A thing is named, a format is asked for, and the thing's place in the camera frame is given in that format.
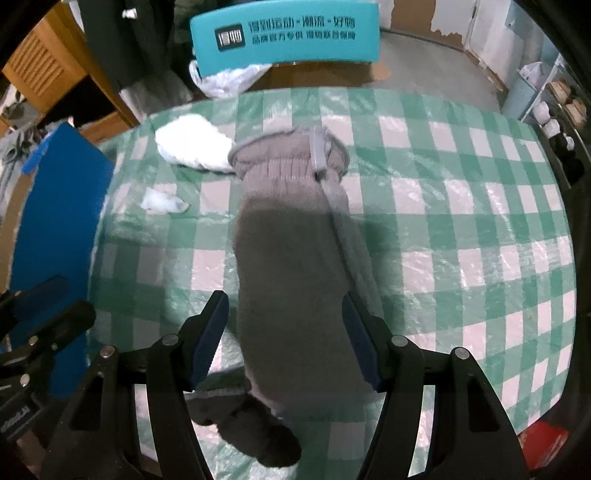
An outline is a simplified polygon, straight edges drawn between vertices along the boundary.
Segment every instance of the wooden cabinet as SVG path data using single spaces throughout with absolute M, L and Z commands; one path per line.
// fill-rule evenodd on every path
M 94 95 L 100 96 L 97 104 L 110 105 L 107 110 L 111 110 L 105 113 L 104 107 L 98 109 L 97 118 L 92 118 L 92 111 L 85 111 L 85 116 L 90 115 L 89 118 L 94 120 L 82 130 L 89 141 L 97 143 L 138 125 L 133 113 L 113 91 L 94 60 L 84 34 L 65 4 L 58 3 L 33 28 L 2 72 L 39 111 L 37 123 L 51 116 L 52 109 L 58 104 L 59 115 L 71 115 L 64 99 L 69 94 L 73 95 L 77 86 L 84 84 L 92 87 L 90 90 Z M 72 102 L 73 107 L 79 107 L 75 96 Z M 90 106 L 85 109 L 92 110 L 92 103 L 89 102 Z

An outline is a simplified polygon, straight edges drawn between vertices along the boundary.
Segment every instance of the blue board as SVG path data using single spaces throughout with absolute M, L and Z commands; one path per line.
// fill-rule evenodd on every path
M 199 73 L 258 63 L 379 58 L 378 4 L 364 0 L 267 0 L 191 19 Z
M 25 203 L 12 260 L 11 290 L 28 290 L 49 277 L 65 276 L 70 289 L 50 312 L 21 322 L 14 346 L 35 326 L 76 300 L 86 300 L 96 228 L 114 165 L 68 124 L 61 125 L 29 158 L 24 173 L 38 168 Z M 70 395 L 86 370 L 81 336 L 56 356 L 51 393 Z

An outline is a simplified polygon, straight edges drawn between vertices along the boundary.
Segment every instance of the green and white checkered tablecloth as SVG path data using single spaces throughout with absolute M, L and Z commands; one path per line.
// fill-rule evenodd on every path
M 343 185 L 392 332 L 422 348 L 470 349 L 516 431 L 558 400 L 574 334 L 574 265 L 560 194 L 533 131 L 496 113 L 388 90 L 270 90 L 199 102 L 103 144 L 117 166 L 90 282 L 98 310 L 93 349 L 149 346 L 176 332 L 218 288 L 237 302 L 231 237 L 240 182 L 170 166 L 154 142 L 154 129 L 188 112 L 236 141 L 295 125 L 330 128 L 352 159 Z M 191 206 L 148 215 L 139 207 L 146 187 Z M 212 369 L 241 364 L 233 332 L 230 322 Z M 290 423 L 304 453 L 281 471 L 265 472 L 214 427 L 197 433 L 218 480 L 346 480 L 356 476 L 379 411 L 376 404 Z M 138 415 L 150 451 L 145 408 Z M 427 389 L 412 472 L 424 466 L 432 418 Z

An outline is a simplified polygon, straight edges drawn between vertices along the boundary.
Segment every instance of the teal sign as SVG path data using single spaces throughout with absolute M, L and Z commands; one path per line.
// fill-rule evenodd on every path
M 191 19 L 199 73 L 253 63 L 377 61 L 378 4 L 363 0 L 267 0 Z

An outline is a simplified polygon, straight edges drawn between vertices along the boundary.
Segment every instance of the metal screw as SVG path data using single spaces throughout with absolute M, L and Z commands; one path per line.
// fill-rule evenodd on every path
M 169 333 L 168 335 L 164 335 L 162 337 L 162 344 L 163 345 L 175 345 L 178 342 L 178 335 L 175 335 L 174 333 Z
M 100 349 L 102 358 L 109 358 L 113 353 L 115 353 L 115 347 L 113 345 L 107 345 Z
M 468 360 L 470 358 L 470 352 L 464 347 L 456 348 L 456 357 L 462 360 Z
M 393 345 L 396 346 L 407 346 L 408 339 L 403 335 L 394 335 L 391 340 Z

